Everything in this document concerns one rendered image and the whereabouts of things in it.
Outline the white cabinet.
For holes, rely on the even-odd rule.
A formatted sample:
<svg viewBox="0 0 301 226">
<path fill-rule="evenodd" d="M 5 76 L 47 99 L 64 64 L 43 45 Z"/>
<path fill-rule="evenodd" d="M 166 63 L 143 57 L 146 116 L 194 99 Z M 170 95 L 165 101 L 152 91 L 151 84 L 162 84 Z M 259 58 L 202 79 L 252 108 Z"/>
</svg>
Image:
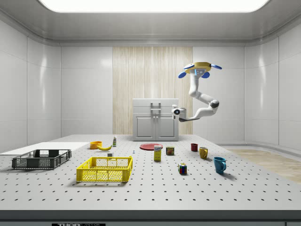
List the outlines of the white cabinet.
<svg viewBox="0 0 301 226">
<path fill-rule="evenodd" d="M 172 106 L 177 98 L 134 98 L 134 141 L 177 141 L 178 121 L 173 118 Z"/>
</svg>

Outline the red plate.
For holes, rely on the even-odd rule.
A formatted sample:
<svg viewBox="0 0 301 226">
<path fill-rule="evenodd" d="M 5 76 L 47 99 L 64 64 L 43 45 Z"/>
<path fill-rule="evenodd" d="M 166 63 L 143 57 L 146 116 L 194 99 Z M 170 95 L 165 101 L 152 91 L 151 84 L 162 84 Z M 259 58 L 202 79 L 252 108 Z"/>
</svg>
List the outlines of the red plate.
<svg viewBox="0 0 301 226">
<path fill-rule="evenodd" d="M 154 151 L 154 147 L 159 146 L 160 148 L 163 148 L 161 144 L 157 143 L 146 143 L 146 144 L 141 144 L 140 149 L 146 150 L 146 151 Z"/>
</svg>

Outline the yellow basket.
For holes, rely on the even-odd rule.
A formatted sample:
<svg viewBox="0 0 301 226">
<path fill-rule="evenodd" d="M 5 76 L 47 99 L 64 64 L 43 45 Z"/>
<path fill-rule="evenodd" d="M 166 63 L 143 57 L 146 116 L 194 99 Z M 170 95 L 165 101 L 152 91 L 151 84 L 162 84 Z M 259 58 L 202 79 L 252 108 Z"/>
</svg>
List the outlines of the yellow basket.
<svg viewBox="0 0 301 226">
<path fill-rule="evenodd" d="M 133 157 L 91 157 L 76 169 L 76 180 L 90 182 L 127 182 Z"/>
</svg>

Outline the blue mug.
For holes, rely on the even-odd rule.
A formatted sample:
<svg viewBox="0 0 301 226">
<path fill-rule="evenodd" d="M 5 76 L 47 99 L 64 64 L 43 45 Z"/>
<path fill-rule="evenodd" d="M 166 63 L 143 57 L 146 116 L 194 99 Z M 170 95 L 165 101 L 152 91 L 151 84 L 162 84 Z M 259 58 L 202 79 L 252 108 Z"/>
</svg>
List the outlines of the blue mug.
<svg viewBox="0 0 301 226">
<path fill-rule="evenodd" d="M 226 170 L 226 160 L 222 157 L 214 157 L 215 171 L 218 174 L 223 174 Z"/>
</svg>

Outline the dark grey basket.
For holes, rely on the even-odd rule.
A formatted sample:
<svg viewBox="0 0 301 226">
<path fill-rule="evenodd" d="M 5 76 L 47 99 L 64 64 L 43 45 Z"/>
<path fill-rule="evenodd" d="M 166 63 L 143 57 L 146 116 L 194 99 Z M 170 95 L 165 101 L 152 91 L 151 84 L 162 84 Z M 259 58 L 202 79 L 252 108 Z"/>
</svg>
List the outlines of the dark grey basket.
<svg viewBox="0 0 301 226">
<path fill-rule="evenodd" d="M 36 149 L 12 159 L 14 169 L 54 169 L 71 158 L 71 149 Z"/>
</svg>

